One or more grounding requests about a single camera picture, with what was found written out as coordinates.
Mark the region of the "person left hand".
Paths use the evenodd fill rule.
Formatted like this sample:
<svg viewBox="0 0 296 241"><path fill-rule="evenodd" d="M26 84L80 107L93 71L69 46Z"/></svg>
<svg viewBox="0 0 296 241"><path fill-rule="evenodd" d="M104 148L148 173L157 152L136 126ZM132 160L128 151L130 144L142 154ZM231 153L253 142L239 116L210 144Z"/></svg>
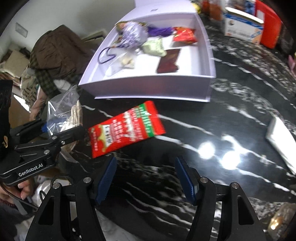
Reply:
<svg viewBox="0 0 296 241"><path fill-rule="evenodd" d="M8 190L14 196L24 200L28 196L31 196L34 192L34 180L32 178L25 180L22 183L18 184L18 187L11 186L8 187L4 185L5 189ZM5 190L1 187L1 200L9 202L11 204L14 203L14 200L5 192Z"/></svg>

